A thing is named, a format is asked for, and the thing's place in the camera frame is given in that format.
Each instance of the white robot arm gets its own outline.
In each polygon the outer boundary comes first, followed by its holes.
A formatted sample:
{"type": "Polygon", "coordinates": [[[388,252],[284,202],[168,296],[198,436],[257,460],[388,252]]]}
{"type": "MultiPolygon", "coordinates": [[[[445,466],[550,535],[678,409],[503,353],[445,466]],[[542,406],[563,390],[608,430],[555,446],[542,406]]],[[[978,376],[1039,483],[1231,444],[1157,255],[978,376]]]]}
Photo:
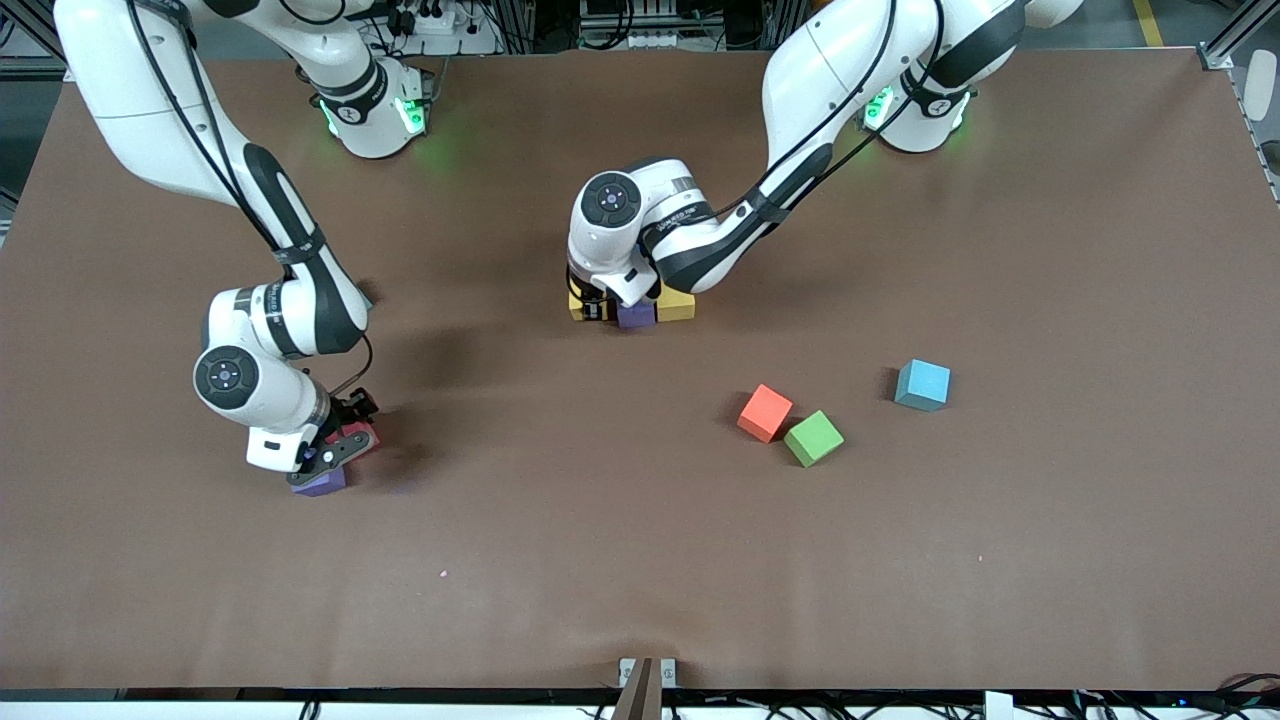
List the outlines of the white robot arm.
{"type": "Polygon", "coordinates": [[[210,409],[250,427],[251,464],[296,479],[338,466],[315,466],[317,443],[376,406],[358,392],[332,397],[289,360],[355,347],[367,305],[275,158],[227,118],[192,51],[191,19],[234,17],[280,44],[361,156],[388,155],[422,132],[402,118],[402,102],[422,100],[422,78],[375,61],[340,18],[298,19],[283,3],[259,1],[59,0],[54,14],[84,104],[120,163],[165,190],[238,206],[284,268],[276,282],[214,297],[193,384],[210,409]]]}
{"type": "MultiPolygon", "coordinates": [[[[1059,20],[1079,5],[1034,1],[1059,20]]],[[[682,292],[716,286],[870,138],[911,151],[941,145],[964,110],[964,88],[995,72],[1012,51],[1023,13],[1023,0],[835,0],[769,60],[762,92],[769,167],[726,208],[732,213],[718,222],[726,210],[712,211],[677,159],[646,159],[600,173],[573,204],[571,290],[584,300],[613,299],[630,307],[655,299],[659,278],[682,292]],[[920,63],[922,56],[928,60],[920,63]],[[836,136],[886,86],[899,90],[904,101],[832,165],[836,136]]]]}

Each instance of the purple cube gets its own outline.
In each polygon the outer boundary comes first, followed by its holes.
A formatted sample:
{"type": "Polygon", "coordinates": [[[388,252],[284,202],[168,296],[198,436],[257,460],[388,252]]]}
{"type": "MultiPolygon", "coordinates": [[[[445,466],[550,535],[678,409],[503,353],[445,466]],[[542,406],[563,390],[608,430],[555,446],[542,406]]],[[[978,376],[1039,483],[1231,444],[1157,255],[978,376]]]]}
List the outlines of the purple cube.
{"type": "Polygon", "coordinates": [[[289,486],[289,489],[293,491],[293,495],[320,497],[321,495],[338,492],[344,487],[347,487],[347,470],[346,468],[335,468],[319,478],[311,478],[301,486],[289,486]]]}
{"type": "Polygon", "coordinates": [[[631,307],[618,304],[618,327],[623,329],[646,328],[658,324],[658,307],[641,300],[631,307]]]}

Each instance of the cube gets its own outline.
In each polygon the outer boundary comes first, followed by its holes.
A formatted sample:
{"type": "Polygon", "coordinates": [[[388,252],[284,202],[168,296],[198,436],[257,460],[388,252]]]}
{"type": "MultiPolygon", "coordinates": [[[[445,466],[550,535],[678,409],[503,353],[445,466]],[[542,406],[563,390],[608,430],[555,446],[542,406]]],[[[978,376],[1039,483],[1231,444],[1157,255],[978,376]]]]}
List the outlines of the cube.
{"type": "Polygon", "coordinates": [[[791,411],[791,401],[765,386],[755,388],[751,400],[737,416],[737,427],[751,433],[760,442],[769,442],[778,433],[791,411]]]}
{"type": "Polygon", "coordinates": [[[800,464],[808,468],[840,447],[845,436],[831,424],[826,413],[818,410],[791,428],[785,442],[800,464]]]}
{"type": "Polygon", "coordinates": [[[582,304],[582,299],[573,295],[573,291],[568,291],[568,316],[573,318],[576,322],[581,323],[584,320],[608,320],[609,319],[609,304],[590,301],[586,305],[582,304]]]}
{"type": "Polygon", "coordinates": [[[897,374],[897,392],[893,393],[893,401],[933,413],[947,404],[950,384],[951,370],[924,360],[911,360],[897,374]]]}
{"type": "Polygon", "coordinates": [[[694,296],[678,290],[662,286],[662,295],[658,296],[658,322],[671,323],[673,320],[694,319],[694,296]]]}
{"type": "Polygon", "coordinates": [[[658,324],[658,310],[653,302],[641,300],[631,307],[623,307],[618,302],[618,327],[623,329],[646,328],[658,324]]]}
{"type": "Polygon", "coordinates": [[[347,471],[346,468],[334,468],[328,473],[320,475],[319,478],[311,478],[310,480],[302,483],[301,486],[289,486],[293,495],[305,495],[307,497],[320,497],[321,495],[329,495],[330,492],[338,492],[347,487],[347,471]]]}

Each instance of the table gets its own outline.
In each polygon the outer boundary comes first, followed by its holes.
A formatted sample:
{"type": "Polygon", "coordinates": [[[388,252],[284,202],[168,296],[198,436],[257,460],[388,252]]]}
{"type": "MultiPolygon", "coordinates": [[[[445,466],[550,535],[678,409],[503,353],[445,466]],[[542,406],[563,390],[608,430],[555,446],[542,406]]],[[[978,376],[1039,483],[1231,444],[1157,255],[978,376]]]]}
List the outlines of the table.
{"type": "MultiPolygon", "coordinates": [[[[699,302],[568,320],[593,173],[764,165],[754,54],[456,60],[365,161],[287,63],[212,67],[379,305],[385,447],[334,496],[191,389],[238,213],[63,94],[0,259],[0,684],[1210,688],[1280,665],[1276,206],[1189,50],[1024,53],[941,151],[873,146],[699,302]],[[888,401],[911,357],[937,414],[888,401]],[[733,427],[758,383],[849,442],[733,427]]],[[[846,133],[838,147],[856,141],[846,133]]],[[[358,354],[308,363],[330,387],[358,354]]]]}

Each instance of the black cable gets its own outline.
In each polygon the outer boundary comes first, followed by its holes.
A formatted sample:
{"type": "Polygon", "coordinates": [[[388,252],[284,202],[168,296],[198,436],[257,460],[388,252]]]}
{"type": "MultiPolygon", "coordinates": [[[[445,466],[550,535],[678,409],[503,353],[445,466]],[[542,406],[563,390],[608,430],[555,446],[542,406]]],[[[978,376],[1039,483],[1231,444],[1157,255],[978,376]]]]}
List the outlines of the black cable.
{"type": "Polygon", "coordinates": [[[369,372],[369,368],[374,365],[374,343],[369,342],[367,334],[360,336],[360,340],[365,341],[365,347],[369,350],[369,356],[365,357],[365,366],[361,368],[360,372],[356,373],[355,375],[347,378],[344,383],[333,388],[333,392],[329,393],[333,397],[338,397],[339,395],[342,395],[344,389],[360,382],[360,378],[365,377],[365,373],[369,372]]]}
{"type": "Polygon", "coordinates": [[[1215,692],[1219,694],[1234,692],[1245,685],[1252,685],[1253,683],[1257,683],[1260,680],[1280,680],[1280,675],[1277,675],[1276,673],[1254,673],[1253,675],[1248,675],[1247,678],[1236,680],[1231,684],[1222,685],[1221,688],[1217,688],[1217,691],[1215,692]]]}
{"type": "MultiPolygon", "coordinates": [[[[494,37],[497,37],[498,33],[500,32],[502,36],[507,40],[507,42],[515,42],[517,46],[524,47],[525,41],[520,36],[513,36],[509,32],[507,32],[507,28],[502,27],[502,24],[498,22],[498,18],[494,17],[493,9],[489,8],[486,3],[481,3],[477,0],[476,5],[480,5],[480,8],[484,10],[484,15],[489,18],[489,24],[493,26],[494,37]]],[[[509,46],[504,47],[502,54],[511,55],[511,47],[509,46]]]]}
{"type": "Polygon", "coordinates": [[[138,8],[134,4],[134,0],[125,0],[125,6],[129,10],[129,20],[133,23],[133,32],[138,38],[138,45],[142,46],[142,54],[146,55],[147,64],[151,65],[151,72],[160,83],[160,90],[164,91],[165,99],[169,101],[169,106],[178,117],[178,122],[182,123],[182,127],[187,131],[187,136],[191,138],[191,142],[195,143],[196,150],[198,150],[201,156],[204,156],[209,168],[214,172],[214,177],[216,177],[223,188],[227,190],[227,193],[230,195],[233,200],[239,201],[236,190],[227,179],[227,176],[223,174],[223,169],[214,160],[212,155],[209,154],[205,143],[200,141],[200,137],[196,135],[196,128],[191,127],[191,120],[187,118],[187,114],[182,111],[182,106],[178,102],[178,97],[173,92],[173,87],[169,86],[168,78],[165,78],[164,72],[160,69],[160,63],[156,60],[155,53],[151,51],[151,44],[147,41],[146,31],[142,29],[142,20],[138,17],[138,8]]]}
{"type": "Polygon", "coordinates": [[[125,0],[125,6],[129,12],[129,20],[133,24],[133,32],[137,36],[138,45],[142,46],[142,53],[143,55],[146,55],[147,64],[151,67],[151,72],[155,76],[156,82],[160,83],[160,90],[164,91],[165,99],[169,101],[169,106],[173,109],[174,115],[177,115],[178,118],[178,122],[187,132],[187,136],[191,138],[192,145],[195,145],[196,150],[200,151],[200,155],[205,159],[205,163],[209,164],[209,169],[212,170],[214,177],[218,178],[218,182],[232,197],[232,200],[236,202],[236,206],[239,208],[241,213],[244,214],[244,218],[248,219],[248,223],[253,227],[253,229],[257,231],[260,236],[262,236],[262,240],[266,241],[268,246],[273,251],[276,250],[278,243],[275,242],[275,238],[273,238],[271,233],[268,232],[266,227],[259,219],[257,214],[253,213],[253,209],[248,206],[248,200],[244,197],[244,193],[239,188],[239,183],[236,181],[236,173],[234,170],[232,170],[230,161],[227,159],[227,151],[223,143],[221,132],[218,131],[218,120],[216,118],[214,118],[212,104],[209,101],[207,88],[205,87],[204,78],[201,77],[198,65],[196,64],[195,59],[196,54],[191,47],[191,42],[188,42],[187,40],[187,33],[182,32],[179,28],[183,49],[187,53],[188,64],[191,64],[192,67],[192,73],[193,73],[192,79],[196,82],[196,86],[200,90],[200,95],[204,101],[204,110],[205,114],[209,117],[209,123],[210,123],[209,129],[214,132],[214,137],[218,141],[219,149],[221,150],[221,156],[224,161],[223,167],[218,165],[218,161],[214,160],[212,155],[209,154],[209,149],[206,149],[205,143],[201,142],[200,136],[196,132],[196,128],[192,127],[191,124],[191,119],[187,118],[187,114],[182,110],[182,106],[178,102],[178,97],[174,94],[173,87],[169,85],[169,79],[165,77],[164,70],[160,69],[160,61],[156,60],[155,53],[151,50],[151,44],[147,40],[146,31],[143,31],[142,28],[142,19],[138,15],[138,8],[134,0],[125,0]],[[223,168],[225,168],[227,170],[225,174],[223,173],[223,168]]]}
{"type": "Polygon", "coordinates": [[[586,47],[588,50],[613,50],[618,45],[622,45],[631,35],[631,27],[635,24],[636,19],[636,5],[635,0],[626,0],[625,8],[618,9],[618,27],[613,31],[613,37],[611,37],[604,45],[591,45],[590,42],[579,37],[579,45],[586,47]],[[626,28],[622,27],[623,14],[626,18],[626,28]]]}
{"type": "Polygon", "coordinates": [[[308,700],[302,703],[302,712],[298,712],[298,720],[316,720],[320,717],[320,701],[308,700]]]}
{"type": "MultiPolygon", "coordinates": [[[[1142,706],[1142,703],[1139,703],[1139,702],[1129,702],[1128,700],[1125,700],[1125,698],[1124,698],[1124,696],[1121,696],[1121,694],[1120,694],[1119,692],[1116,692],[1116,691],[1111,691],[1111,696],[1112,696],[1112,697],[1115,697],[1115,698],[1116,698],[1116,701],[1117,701],[1117,702],[1119,702],[1119,703],[1120,703],[1120,705],[1121,705],[1123,707],[1129,707],[1129,708],[1132,708],[1132,710],[1133,710],[1134,712],[1137,712],[1138,715],[1142,715],[1142,716],[1143,716],[1143,717],[1144,717],[1146,720],[1160,720],[1158,717],[1156,717],[1155,715],[1152,715],[1151,712],[1148,712],[1148,711],[1147,711],[1147,708],[1142,706]]],[[[1106,706],[1106,703],[1107,703],[1107,701],[1106,701],[1106,700],[1103,700],[1103,701],[1102,701],[1102,705],[1103,705],[1103,706],[1106,706]]]]}
{"type": "Polygon", "coordinates": [[[4,35],[4,40],[0,40],[0,47],[4,47],[5,45],[9,44],[9,38],[13,37],[14,28],[18,27],[18,23],[15,20],[10,20],[8,15],[0,13],[0,29],[4,29],[5,27],[9,28],[9,32],[4,35]]]}
{"type": "MultiPolygon", "coordinates": [[[[929,74],[933,70],[933,64],[938,60],[938,55],[942,51],[942,31],[945,29],[945,22],[946,22],[945,18],[943,18],[943,14],[942,14],[942,1],[941,0],[933,0],[933,5],[934,5],[934,8],[937,8],[937,13],[938,13],[938,35],[933,40],[933,51],[929,54],[929,61],[924,67],[924,73],[922,76],[923,79],[920,81],[922,86],[923,86],[924,82],[927,82],[929,79],[929,74]]],[[[814,179],[814,182],[812,182],[809,184],[809,187],[804,188],[804,191],[800,192],[800,196],[796,197],[795,202],[792,202],[791,205],[792,206],[799,205],[800,201],[804,200],[805,197],[808,197],[810,192],[813,192],[819,184],[823,183],[823,181],[826,181],[832,174],[835,174],[836,170],[838,170],[840,168],[845,167],[845,163],[852,160],[859,152],[863,151],[863,149],[865,149],[868,145],[870,145],[872,141],[874,141],[877,137],[881,136],[881,133],[883,133],[886,129],[888,129],[888,126],[891,126],[893,123],[893,120],[896,120],[899,118],[899,115],[901,115],[910,105],[911,105],[910,96],[908,96],[906,101],[902,102],[899,106],[899,109],[895,110],[893,114],[890,115],[888,119],[884,120],[884,123],[882,123],[879,127],[877,127],[870,133],[868,133],[867,137],[864,137],[861,142],[859,142],[856,146],[854,146],[852,150],[850,150],[849,152],[846,152],[844,158],[841,158],[835,164],[832,164],[826,170],[823,170],[822,174],[819,174],[814,179]]],[[[1087,720],[1087,719],[1079,717],[1078,720],[1087,720]]]]}
{"type": "MultiPolygon", "coordinates": [[[[942,18],[941,0],[934,0],[934,4],[938,5],[938,20],[941,23],[941,18],[942,18]]],[[[869,81],[872,78],[872,73],[876,72],[876,65],[879,64],[881,59],[884,56],[884,53],[888,50],[890,40],[892,40],[892,37],[893,37],[893,22],[896,19],[897,19],[897,0],[888,0],[888,18],[887,18],[887,20],[884,23],[884,36],[881,38],[879,49],[876,51],[876,58],[872,59],[870,65],[868,65],[867,73],[864,73],[863,78],[860,81],[858,81],[858,85],[854,86],[854,90],[849,95],[846,95],[845,99],[838,105],[836,105],[835,108],[831,109],[831,113],[827,114],[826,119],[823,119],[820,123],[818,123],[817,126],[814,126],[814,128],[812,131],[809,131],[809,135],[806,135],[803,138],[800,138],[799,142],[796,142],[795,145],[791,146],[791,150],[787,150],[786,154],[783,154],[781,158],[778,158],[777,160],[774,160],[773,163],[771,163],[768,168],[765,168],[765,170],[760,176],[760,178],[758,181],[755,181],[755,184],[751,186],[751,190],[755,190],[756,187],[759,187],[760,183],[764,182],[764,178],[769,177],[769,173],[772,173],[773,170],[778,169],[778,167],[782,165],[782,163],[785,163],[788,158],[791,158],[792,155],[795,155],[796,151],[800,150],[801,147],[804,147],[804,145],[806,142],[809,142],[810,140],[813,140],[813,137],[815,135],[818,135],[819,132],[822,132],[822,128],[827,127],[827,124],[831,123],[831,120],[836,119],[836,115],[838,115],[845,108],[847,108],[849,104],[854,101],[854,97],[856,97],[858,94],[863,91],[863,87],[867,85],[867,81],[869,81]]],[[[941,44],[942,44],[942,27],[940,24],[938,26],[938,40],[937,40],[937,42],[934,42],[934,49],[940,47],[941,44]]],[[[718,218],[718,217],[723,215],[724,213],[728,213],[733,208],[737,208],[744,200],[746,200],[746,196],[750,195],[750,193],[751,193],[751,191],[748,191],[748,192],[742,193],[741,197],[739,197],[737,200],[735,200],[735,201],[730,202],[728,205],[721,208],[716,213],[713,213],[710,215],[707,215],[707,217],[703,217],[703,218],[699,218],[699,219],[695,219],[695,220],[690,220],[689,224],[694,224],[696,222],[701,222],[701,220],[705,220],[705,219],[709,219],[709,218],[718,218]]]]}
{"type": "Polygon", "coordinates": [[[294,10],[289,5],[288,0],[279,0],[279,3],[280,6],[284,8],[285,13],[293,15],[293,19],[298,20],[300,23],[307,23],[308,26],[326,26],[329,23],[335,23],[340,20],[344,14],[347,14],[347,0],[338,0],[338,12],[334,13],[332,18],[325,18],[323,20],[312,20],[310,18],[303,18],[302,15],[298,14],[297,10],[294,10]]]}

